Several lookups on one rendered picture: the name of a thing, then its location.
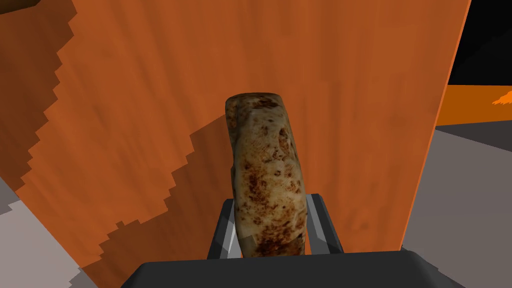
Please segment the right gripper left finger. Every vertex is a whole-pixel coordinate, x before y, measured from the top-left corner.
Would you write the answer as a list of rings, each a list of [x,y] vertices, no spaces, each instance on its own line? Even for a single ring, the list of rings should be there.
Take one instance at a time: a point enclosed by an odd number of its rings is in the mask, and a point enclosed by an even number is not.
[[[234,217],[234,200],[227,199],[223,202],[207,259],[236,259],[241,257],[242,252],[237,239]]]

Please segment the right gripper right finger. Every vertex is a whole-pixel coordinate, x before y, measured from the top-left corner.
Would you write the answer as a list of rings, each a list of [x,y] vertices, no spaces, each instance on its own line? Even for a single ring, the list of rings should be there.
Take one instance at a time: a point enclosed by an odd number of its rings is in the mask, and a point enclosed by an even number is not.
[[[342,254],[338,234],[321,195],[307,194],[307,233],[313,255]]]

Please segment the brown speckled curved door handle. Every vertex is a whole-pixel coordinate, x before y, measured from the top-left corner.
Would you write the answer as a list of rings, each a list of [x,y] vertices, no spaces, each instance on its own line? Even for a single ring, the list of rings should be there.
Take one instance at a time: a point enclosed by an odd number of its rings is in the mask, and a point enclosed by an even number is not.
[[[289,115],[274,93],[226,100],[234,222],[244,258],[305,253],[307,199]]]

